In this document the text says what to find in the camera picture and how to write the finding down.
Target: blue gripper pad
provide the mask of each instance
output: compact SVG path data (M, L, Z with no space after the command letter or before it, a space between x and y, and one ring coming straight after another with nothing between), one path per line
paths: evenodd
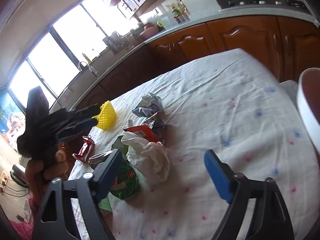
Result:
M233 199L233 195L230 193L230 180L233 178L230 177L230 175L233 171L227 164L220 162L213 150L208 150L204 153L204 165L207 168L220 197L230 204Z

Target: red cloth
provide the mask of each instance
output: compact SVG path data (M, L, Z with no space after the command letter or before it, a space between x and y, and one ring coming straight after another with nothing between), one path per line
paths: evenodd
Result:
M18 235L23 239L23 240L30 240L32 237L32 232L33 232L33 224L34 224L34 219L36 217L36 213L38 211L38 206L36 203L33 201L33 195L30 194L29 198L29 206L32 212L32 220L31 223L27 222L22 222L22 223L16 223L14 221L10 221L11 225L14 227L14 229L17 231Z

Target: human hand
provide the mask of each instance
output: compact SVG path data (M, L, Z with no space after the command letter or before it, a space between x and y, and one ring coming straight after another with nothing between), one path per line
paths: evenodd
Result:
M66 154L62 150L58 150L54 156L56 163L50 168L46 169L43 176L46 180L52 180L55 177L60 177L62 180L67 180L66 174L68 170L68 163L66 161ZM30 160L26 167L26 179L29 183L29 189L33 193L33 200L37 205L40 205L44 192L48 187L48 183L44 184L43 180L36 179L36 174L43 169L43 162L40 160Z

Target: kitchen counter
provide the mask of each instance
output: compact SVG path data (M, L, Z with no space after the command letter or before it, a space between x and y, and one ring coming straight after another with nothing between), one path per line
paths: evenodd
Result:
M145 44L148 44L170 33L193 25L222 18L248 15L274 15L293 17L318 25L318 22L315 20L315 18L311 14L306 13L304 10L281 5L243 5L221 9L216 13L208 12L206 15L204 15L203 13L198 15L194 14L190 21L157 33L155 36L144 41L135 48L123 51L119 55L113 56L111 60L110 58L108 58L106 53L101 54L92 63L92 66L98 71L98 78L95 78L95 76L93 76L88 69L83 71L83 73L81 73L78 78L74 79L65 89L65 91L60 95L57 102L55 102L55 104L53 105L51 112L54 112L61 107L66 107L67 109L75 108L79 104L79 102L92 90L92 88L96 84L98 84L112 69L117 67L117 65L119 65L123 60L125 60Z

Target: power outlet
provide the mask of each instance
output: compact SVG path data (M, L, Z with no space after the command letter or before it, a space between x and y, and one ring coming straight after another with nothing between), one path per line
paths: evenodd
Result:
M2 195L4 195L4 191L5 191L5 187L7 186L8 179L9 179L9 174L3 171L0 177L0 193Z

